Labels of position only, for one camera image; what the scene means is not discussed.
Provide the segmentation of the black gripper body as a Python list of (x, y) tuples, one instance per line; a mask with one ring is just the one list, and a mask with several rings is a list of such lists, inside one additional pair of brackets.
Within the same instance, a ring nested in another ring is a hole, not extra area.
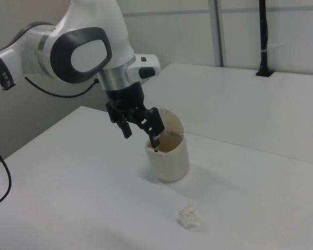
[(108, 102), (106, 109), (112, 123), (125, 118), (132, 123), (141, 123), (145, 119), (144, 93), (140, 82), (135, 82), (121, 90), (105, 91)]

